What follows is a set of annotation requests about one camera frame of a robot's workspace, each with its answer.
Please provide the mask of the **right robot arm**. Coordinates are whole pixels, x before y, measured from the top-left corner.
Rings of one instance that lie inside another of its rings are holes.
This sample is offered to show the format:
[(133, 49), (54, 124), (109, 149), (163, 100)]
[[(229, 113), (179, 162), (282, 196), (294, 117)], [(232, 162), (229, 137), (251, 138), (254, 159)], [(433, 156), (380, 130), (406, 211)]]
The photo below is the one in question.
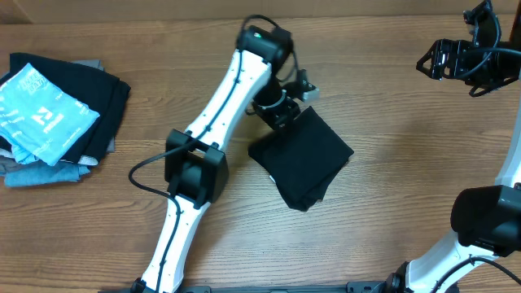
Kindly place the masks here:
[[(416, 68), (431, 79), (459, 80), (478, 98), (520, 78), (520, 19), (508, 41), (490, 1), (464, 11), (472, 39), (435, 41)], [(450, 231), (418, 259), (403, 263), (373, 292), (457, 292), (458, 281), (482, 264), (515, 282), (520, 279), (496, 260), (520, 249), (520, 121), (493, 185), (463, 190), (455, 199)]]

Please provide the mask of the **black t-shirt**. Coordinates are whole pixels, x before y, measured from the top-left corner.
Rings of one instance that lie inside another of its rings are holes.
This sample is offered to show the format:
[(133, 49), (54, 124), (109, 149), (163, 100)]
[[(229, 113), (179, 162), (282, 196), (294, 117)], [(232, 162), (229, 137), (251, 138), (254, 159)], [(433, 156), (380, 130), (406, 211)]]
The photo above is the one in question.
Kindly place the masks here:
[(287, 206), (306, 212), (323, 200), (354, 150), (308, 107), (291, 125), (251, 144), (248, 154), (273, 178)]

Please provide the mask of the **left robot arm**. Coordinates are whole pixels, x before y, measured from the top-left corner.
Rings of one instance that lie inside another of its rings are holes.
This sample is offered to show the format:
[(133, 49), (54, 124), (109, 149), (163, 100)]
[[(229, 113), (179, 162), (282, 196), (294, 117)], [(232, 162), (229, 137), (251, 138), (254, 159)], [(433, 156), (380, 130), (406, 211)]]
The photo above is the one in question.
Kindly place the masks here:
[(228, 181), (225, 149), (247, 108), (272, 129), (299, 114), (277, 78), (293, 51), (291, 34), (283, 28), (241, 30), (227, 73), (208, 105), (185, 131), (172, 130), (164, 153), (152, 157), (165, 161), (167, 212), (151, 262), (130, 291), (176, 292), (181, 287), (199, 223)]

